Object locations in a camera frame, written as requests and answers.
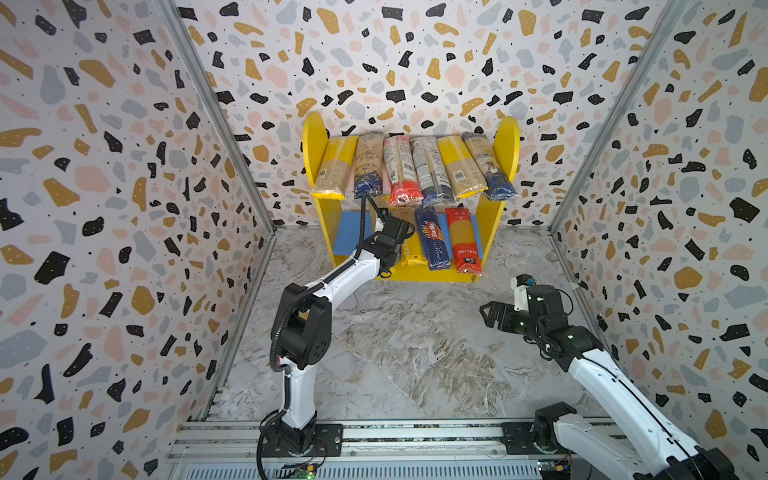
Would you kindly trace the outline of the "yellow Statime spaghetti bag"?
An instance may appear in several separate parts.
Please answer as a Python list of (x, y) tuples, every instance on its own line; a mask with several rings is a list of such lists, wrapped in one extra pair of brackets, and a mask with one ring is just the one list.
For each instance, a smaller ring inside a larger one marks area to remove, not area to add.
[(404, 240), (401, 247), (402, 261), (407, 266), (427, 266), (418, 233)]

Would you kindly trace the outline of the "blue Barilla spaghetti box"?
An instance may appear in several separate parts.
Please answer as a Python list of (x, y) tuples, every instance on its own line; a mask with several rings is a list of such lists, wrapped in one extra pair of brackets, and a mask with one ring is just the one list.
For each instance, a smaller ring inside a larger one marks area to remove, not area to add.
[(450, 268), (451, 259), (439, 223), (438, 215), (433, 207), (419, 207), (415, 211), (417, 230), (430, 271), (441, 271)]

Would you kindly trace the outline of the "red ends clear spaghetti bag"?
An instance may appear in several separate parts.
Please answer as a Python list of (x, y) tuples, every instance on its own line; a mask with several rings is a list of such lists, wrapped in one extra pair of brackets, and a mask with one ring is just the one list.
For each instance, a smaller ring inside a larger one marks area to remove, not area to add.
[(390, 181), (389, 205), (401, 207), (423, 200), (411, 153), (409, 138), (398, 135), (385, 138), (383, 156)]

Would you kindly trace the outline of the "white label spaghetti bag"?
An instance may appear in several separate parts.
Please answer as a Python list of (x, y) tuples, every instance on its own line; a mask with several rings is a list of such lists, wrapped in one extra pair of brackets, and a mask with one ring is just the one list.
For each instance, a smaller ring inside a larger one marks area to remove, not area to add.
[(422, 205), (430, 207), (453, 203), (455, 195), (445, 170), (437, 139), (426, 136), (412, 137), (410, 146), (423, 196)]

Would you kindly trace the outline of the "dark blue spaghetti bag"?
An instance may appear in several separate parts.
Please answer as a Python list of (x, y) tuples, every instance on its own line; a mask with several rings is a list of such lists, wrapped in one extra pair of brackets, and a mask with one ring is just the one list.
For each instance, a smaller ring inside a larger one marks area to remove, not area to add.
[(377, 197), (383, 192), (384, 134), (368, 132), (357, 141), (354, 156), (354, 198)]

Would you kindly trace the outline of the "yellow top spaghetti bag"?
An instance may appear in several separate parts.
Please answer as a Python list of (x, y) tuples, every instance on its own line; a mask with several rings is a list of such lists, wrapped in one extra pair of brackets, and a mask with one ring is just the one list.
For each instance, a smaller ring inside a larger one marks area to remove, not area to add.
[(460, 136), (440, 137), (437, 139), (437, 145), (457, 200), (487, 190), (485, 177)]
[(358, 143), (358, 136), (330, 138), (311, 194), (319, 199), (343, 200)]

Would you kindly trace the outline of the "yellow navy spaghetti bag figure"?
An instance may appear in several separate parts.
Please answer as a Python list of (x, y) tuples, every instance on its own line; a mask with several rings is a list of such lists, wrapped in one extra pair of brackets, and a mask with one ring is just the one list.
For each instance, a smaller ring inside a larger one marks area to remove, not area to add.
[(516, 191), (500, 168), (488, 138), (476, 132), (465, 132), (462, 134), (462, 140), (485, 179), (485, 197), (490, 201), (507, 201), (515, 196)]

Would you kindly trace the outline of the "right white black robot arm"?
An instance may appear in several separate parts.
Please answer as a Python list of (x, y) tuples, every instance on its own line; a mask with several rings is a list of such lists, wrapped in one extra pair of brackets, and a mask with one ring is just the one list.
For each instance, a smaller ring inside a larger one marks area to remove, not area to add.
[(479, 312), (485, 325), (517, 334), (555, 362), (605, 410), (627, 438), (623, 445), (596, 430), (575, 408), (558, 402), (534, 414), (532, 439), (542, 453), (575, 453), (609, 479), (733, 479), (719, 449), (706, 450), (669, 420), (628, 379), (597, 337), (572, 325), (564, 291), (531, 280), (514, 300), (491, 301)]

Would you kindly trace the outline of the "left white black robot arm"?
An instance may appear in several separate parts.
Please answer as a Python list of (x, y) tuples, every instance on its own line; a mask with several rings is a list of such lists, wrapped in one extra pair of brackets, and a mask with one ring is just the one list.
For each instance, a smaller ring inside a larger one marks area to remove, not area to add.
[(360, 239), (339, 266), (307, 285), (292, 283), (282, 293), (269, 350), (269, 366), (283, 379), (276, 428), (301, 451), (314, 437), (315, 365), (330, 348), (335, 308), (368, 282), (391, 275), (403, 243), (415, 233), (411, 222), (386, 212), (380, 219), (382, 227)]

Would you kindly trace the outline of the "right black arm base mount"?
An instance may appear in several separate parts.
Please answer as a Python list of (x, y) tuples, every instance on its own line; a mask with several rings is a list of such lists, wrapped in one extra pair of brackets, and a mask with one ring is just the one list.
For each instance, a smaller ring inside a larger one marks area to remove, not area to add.
[(542, 420), (503, 422), (501, 430), (500, 441), (508, 455), (571, 453), (557, 441), (554, 427)]

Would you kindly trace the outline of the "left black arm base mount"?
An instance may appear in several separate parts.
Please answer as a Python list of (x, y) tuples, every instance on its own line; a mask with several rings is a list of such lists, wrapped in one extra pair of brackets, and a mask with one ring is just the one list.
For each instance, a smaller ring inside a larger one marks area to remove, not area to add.
[(298, 430), (280, 421), (278, 426), (266, 429), (261, 443), (261, 456), (269, 459), (339, 457), (343, 439), (344, 426), (341, 423), (310, 423)]

